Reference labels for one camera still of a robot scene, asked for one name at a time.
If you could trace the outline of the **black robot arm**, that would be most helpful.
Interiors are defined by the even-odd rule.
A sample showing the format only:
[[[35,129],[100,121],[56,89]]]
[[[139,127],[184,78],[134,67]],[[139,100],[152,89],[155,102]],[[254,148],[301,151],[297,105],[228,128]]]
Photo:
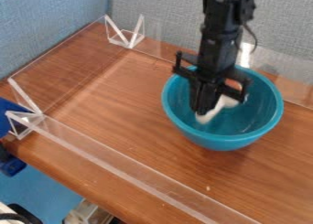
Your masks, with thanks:
[[[190,83],[190,108],[207,114],[222,95],[238,102],[246,98],[249,76],[235,67],[243,29],[255,38],[247,22],[253,19],[254,0],[203,0],[198,54],[176,52],[172,71]]]

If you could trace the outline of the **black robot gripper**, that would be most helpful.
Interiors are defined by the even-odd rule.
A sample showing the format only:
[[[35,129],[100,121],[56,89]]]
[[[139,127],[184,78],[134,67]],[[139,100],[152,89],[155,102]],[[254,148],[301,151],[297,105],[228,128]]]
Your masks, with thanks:
[[[203,34],[198,54],[176,52],[172,71],[190,85],[190,105],[194,112],[206,114],[220,95],[245,100],[250,79],[235,67],[242,31],[232,34]]]

